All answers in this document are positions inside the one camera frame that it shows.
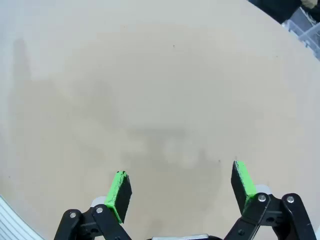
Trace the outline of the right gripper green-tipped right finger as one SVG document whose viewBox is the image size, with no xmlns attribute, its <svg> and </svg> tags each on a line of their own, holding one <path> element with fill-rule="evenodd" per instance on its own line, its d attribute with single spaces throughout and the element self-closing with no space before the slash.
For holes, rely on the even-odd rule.
<svg viewBox="0 0 320 240">
<path fill-rule="evenodd" d="M 241 217 L 225 240 L 252 240 L 261 226 L 271 227 L 279 240 L 315 240 L 316 233 L 301 197 L 287 193 L 281 198 L 258 192 L 246 165 L 235 160 L 231 173 L 232 189 Z"/>
</svg>

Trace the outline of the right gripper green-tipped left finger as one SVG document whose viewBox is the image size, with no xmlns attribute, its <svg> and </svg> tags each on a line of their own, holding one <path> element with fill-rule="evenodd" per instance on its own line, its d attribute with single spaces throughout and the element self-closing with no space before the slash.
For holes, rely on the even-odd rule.
<svg viewBox="0 0 320 240">
<path fill-rule="evenodd" d="M 132 187 L 126 171 L 117 171 L 106 197 L 87 211 L 68 209 L 64 212 L 55 240 L 129 240 L 122 227 L 132 196 Z"/>
</svg>

